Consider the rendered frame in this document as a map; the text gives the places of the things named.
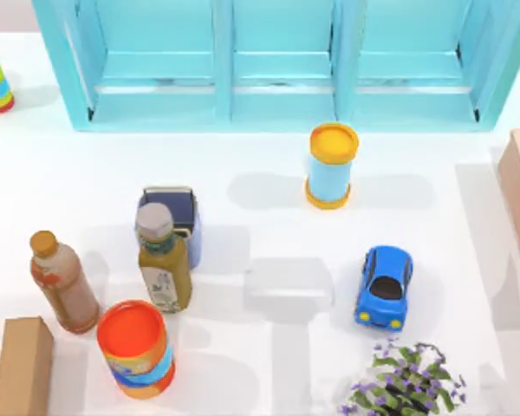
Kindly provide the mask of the dark blue box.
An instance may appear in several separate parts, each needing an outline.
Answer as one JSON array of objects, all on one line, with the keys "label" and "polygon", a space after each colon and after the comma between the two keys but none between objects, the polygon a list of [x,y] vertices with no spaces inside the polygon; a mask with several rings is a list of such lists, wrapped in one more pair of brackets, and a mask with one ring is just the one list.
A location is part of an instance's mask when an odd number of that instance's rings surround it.
[{"label": "dark blue box", "polygon": [[148,186],[143,189],[140,208],[147,203],[160,203],[171,212],[174,230],[186,244],[189,269],[198,267],[202,255],[202,225],[197,198],[189,186]]}]

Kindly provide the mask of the light blue and yellow can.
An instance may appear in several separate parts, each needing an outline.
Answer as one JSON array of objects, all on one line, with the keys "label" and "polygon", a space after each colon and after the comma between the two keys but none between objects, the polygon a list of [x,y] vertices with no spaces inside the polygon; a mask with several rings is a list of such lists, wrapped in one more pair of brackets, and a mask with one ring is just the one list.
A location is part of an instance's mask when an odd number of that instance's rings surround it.
[{"label": "light blue and yellow can", "polygon": [[311,161],[305,194],[312,205],[334,210],[347,203],[351,192],[351,165],[358,147],[357,133],[345,124],[324,123],[311,132]]}]

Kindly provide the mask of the green bottle with grey cap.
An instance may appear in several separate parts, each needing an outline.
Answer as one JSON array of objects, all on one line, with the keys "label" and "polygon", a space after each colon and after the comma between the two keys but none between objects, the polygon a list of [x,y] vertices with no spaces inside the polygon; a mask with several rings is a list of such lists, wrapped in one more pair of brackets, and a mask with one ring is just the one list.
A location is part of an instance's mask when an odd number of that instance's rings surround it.
[{"label": "green bottle with grey cap", "polygon": [[187,309],[192,296],[187,248],[174,230],[171,212],[161,203],[142,205],[136,215],[136,231],[138,264],[153,304],[163,314]]}]

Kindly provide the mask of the light blue rack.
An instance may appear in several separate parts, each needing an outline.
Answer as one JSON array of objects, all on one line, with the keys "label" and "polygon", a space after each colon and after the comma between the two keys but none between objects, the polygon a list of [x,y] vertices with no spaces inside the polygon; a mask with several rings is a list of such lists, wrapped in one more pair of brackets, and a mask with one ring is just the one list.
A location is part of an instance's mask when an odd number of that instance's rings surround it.
[{"label": "light blue rack", "polygon": [[32,0],[79,131],[489,131],[520,0]]}]

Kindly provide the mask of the blue toy car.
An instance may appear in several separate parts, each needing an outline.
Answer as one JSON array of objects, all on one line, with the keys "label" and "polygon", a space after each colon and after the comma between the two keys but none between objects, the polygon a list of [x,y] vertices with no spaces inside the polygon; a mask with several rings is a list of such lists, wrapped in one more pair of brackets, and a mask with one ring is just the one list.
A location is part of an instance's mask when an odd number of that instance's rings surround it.
[{"label": "blue toy car", "polygon": [[400,332],[406,321],[407,291],[413,259],[399,247],[376,245],[364,257],[355,321],[366,327]]}]

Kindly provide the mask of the brown bottle with orange cap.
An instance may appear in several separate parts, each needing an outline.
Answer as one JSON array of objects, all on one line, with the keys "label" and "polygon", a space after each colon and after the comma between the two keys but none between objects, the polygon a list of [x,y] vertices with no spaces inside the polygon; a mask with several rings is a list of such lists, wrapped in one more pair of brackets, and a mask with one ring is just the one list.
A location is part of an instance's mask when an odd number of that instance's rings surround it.
[{"label": "brown bottle with orange cap", "polygon": [[70,333],[88,332],[98,322],[101,308],[76,252],[51,231],[36,232],[29,245],[33,251],[31,275],[57,321]]}]

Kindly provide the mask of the purple flowering plant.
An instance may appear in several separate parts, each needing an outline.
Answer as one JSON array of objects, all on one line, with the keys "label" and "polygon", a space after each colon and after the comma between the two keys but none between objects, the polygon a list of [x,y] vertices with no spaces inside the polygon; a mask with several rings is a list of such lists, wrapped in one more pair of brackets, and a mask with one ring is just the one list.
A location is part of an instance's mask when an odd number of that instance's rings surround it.
[{"label": "purple flowering plant", "polygon": [[366,376],[352,384],[339,416],[441,416],[467,402],[466,382],[452,374],[441,350],[388,337],[374,346]]}]

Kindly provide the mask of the brown cardboard box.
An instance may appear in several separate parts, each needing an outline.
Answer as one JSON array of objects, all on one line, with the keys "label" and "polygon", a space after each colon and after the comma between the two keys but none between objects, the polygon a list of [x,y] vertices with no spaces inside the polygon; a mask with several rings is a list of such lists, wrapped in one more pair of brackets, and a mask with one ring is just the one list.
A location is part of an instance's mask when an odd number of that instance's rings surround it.
[{"label": "brown cardboard box", "polygon": [[54,345],[54,337],[40,316],[4,322],[0,416],[48,416]]}]

